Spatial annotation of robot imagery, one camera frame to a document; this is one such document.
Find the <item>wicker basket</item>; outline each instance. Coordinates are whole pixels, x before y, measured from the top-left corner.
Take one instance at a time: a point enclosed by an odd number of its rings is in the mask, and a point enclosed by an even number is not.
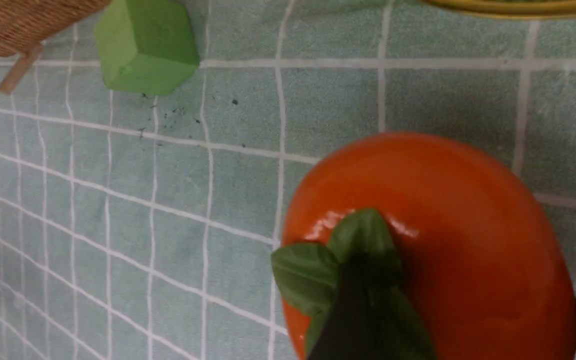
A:
[[[110,0],[0,0],[0,57],[29,48],[105,7]]]

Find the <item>red tomato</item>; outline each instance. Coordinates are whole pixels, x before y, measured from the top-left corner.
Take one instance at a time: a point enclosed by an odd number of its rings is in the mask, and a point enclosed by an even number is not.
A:
[[[317,164],[294,194],[282,245],[327,243],[352,210],[390,224],[438,360],[572,360],[576,307],[553,229],[506,167],[441,137],[387,133]],[[303,360],[310,319],[283,303]]]

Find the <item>tomato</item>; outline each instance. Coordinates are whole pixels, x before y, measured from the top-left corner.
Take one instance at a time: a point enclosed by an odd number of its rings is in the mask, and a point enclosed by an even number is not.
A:
[[[572,360],[576,307],[553,229],[530,191],[470,146],[386,133],[322,160],[297,188],[282,246],[327,243],[356,209],[389,223],[438,360]],[[303,360],[310,319],[283,303]]]

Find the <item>wooden stick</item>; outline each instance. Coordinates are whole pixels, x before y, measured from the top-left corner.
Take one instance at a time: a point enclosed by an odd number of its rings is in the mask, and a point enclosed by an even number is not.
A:
[[[2,80],[0,84],[0,93],[10,95],[17,87],[17,84],[23,79],[24,75],[28,72],[38,59],[39,55],[44,50],[44,46],[41,43],[35,43],[30,46],[30,51],[28,51],[28,56],[21,57],[14,63],[10,71],[7,73],[6,77]]]

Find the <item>green leaf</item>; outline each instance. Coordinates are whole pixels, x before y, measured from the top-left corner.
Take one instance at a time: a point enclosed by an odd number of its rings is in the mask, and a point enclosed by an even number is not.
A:
[[[291,244],[275,250],[270,263],[286,303],[309,316],[330,308],[336,295],[338,263],[326,246],[314,242]]]
[[[376,209],[348,214],[335,227],[327,244],[339,264],[357,263],[364,280],[386,285],[403,278],[402,260],[388,225]]]
[[[310,355],[311,351],[317,344],[317,340],[320,339],[322,330],[328,321],[328,312],[320,312],[310,319],[310,326],[308,326],[308,331],[306,331],[306,355]]]
[[[408,297],[397,287],[386,294],[388,314],[391,316],[385,327],[384,337],[397,339],[390,341],[394,346],[393,359],[434,360],[437,358],[433,342],[426,326]]]

